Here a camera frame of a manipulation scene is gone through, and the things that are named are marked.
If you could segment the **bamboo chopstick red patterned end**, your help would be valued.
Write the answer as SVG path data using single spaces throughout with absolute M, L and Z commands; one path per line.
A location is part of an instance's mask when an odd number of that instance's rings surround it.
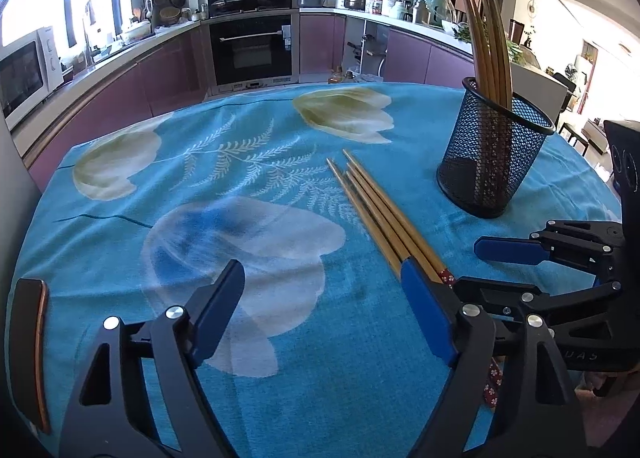
M 451 285 L 452 275 L 448 270 L 444 269 L 440 273 L 437 273 L 436 269 L 432 266 L 431 262 L 427 259 L 425 253 L 419 247 L 419 244 L 411 236 L 409 230 L 401 224 L 400 220 L 395 216 L 390 207 L 384 202 L 382 198 L 373 190 L 373 188 L 367 183 L 363 176 L 357 175 L 356 170 L 352 166 L 348 166 L 346 172 L 352 173 L 355 176 L 356 181 L 363 187 L 364 191 L 371 197 L 374 204 L 381 210 L 384 217 L 390 222 L 395 233 L 398 234 L 400 240 L 405 244 L 405 247 L 409 251 L 409 256 L 412 256 L 416 260 L 420 268 L 424 271 L 426 276 L 432 279 L 439 285 Z

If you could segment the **bamboo chopstick red floral end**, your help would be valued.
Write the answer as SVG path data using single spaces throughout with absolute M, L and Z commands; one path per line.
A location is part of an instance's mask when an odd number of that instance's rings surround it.
M 358 164 L 348 162 L 345 176 L 371 221 L 378 227 L 378 240 L 384 240 L 388 246 L 388 261 L 399 267 L 412 256 L 431 281 L 451 285 L 454 276 L 447 266 L 428 245 L 416 226 L 409 221 L 407 215 L 401 212 L 370 175 Z

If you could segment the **purple kitchen cabinets right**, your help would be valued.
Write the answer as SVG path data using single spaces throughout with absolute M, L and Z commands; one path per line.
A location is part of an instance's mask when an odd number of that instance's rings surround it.
M 474 74 L 471 46 L 431 26 L 338 9 L 299 11 L 299 80 L 352 71 L 373 82 L 458 88 Z

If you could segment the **purple kitchen cabinets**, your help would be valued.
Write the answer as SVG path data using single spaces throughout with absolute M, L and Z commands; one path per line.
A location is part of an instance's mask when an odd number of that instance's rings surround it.
M 204 100 L 203 28 L 191 23 L 142 40 L 81 75 L 12 131 L 39 190 L 71 147 Z
M 431 26 L 338 9 L 299 11 L 299 80 L 352 71 L 373 82 L 458 88 L 474 74 L 471 46 Z

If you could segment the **teal kitchen appliance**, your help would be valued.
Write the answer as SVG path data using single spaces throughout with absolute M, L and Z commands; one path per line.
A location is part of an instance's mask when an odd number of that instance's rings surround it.
M 451 0 L 423 0 L 430 12 L 430 25 L 441 26 L 442 21 L 454 21 L 454 4 Z

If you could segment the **purple kitchen cabinets left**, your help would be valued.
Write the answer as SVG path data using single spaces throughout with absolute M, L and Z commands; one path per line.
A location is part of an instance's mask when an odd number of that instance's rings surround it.
M 12 131 L 39 190 L 71 147 L 204 100 L 203 28 L 191 23 L 142 40 L 81 75 Z

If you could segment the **kitchen faucet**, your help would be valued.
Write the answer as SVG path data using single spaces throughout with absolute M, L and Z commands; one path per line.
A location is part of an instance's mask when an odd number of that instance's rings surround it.
M 85 2 L 81 23 L 85 40 L 86 65 L 93 66 L 96 63 L 96 56 L 101 52 L 101 47 L 99 45 L 100 28 L 96 21 L 96 10 L 93 8 L 92 0 Z

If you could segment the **black mesh utensil holder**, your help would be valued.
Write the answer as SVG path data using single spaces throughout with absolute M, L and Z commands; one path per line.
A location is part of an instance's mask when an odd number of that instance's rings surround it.
M 538 106 L 512 95 L 512 108 L 483 96 L 473 77 L 436 171 L 440 190 L 457 207 L 480 218 L 500 216 L 514 196 L 554 124 Z

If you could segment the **blue floral tablecloth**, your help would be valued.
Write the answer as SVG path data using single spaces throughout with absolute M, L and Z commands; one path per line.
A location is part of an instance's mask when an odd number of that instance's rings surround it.
M 462 97 L 411 84 L 295 86 L 191 106 L 70 150 L 15 268 L 49 289 L 44 448 L 58 449 L 80 364 L 106 317 L 153 319 L 237 259 L 242 299 L 198 368 L 236 451 L 405 456 L 448 369 L 332 166 L 355 157 L 458 277 L 587 288 L 587 275 L 552 263 L 485 263 L 474 242 L 525 237 L 549 219 L 620 218 L 620 201 L 560 136 L 544 142 L 500 217 L 452 204 L 436 170 Z

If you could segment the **black built-in oven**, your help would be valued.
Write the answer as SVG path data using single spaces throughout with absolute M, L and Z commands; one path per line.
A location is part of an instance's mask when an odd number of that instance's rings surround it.
M 294 80 L 292 14 L 213 22 L 208 34 L 221 90 L 234 92 Z

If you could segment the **white microwave oven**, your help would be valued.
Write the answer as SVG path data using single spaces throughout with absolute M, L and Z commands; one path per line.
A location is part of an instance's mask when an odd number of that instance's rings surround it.
M 1 48 L 1 110 L 9 131 L 63 84 L 50 26 Z

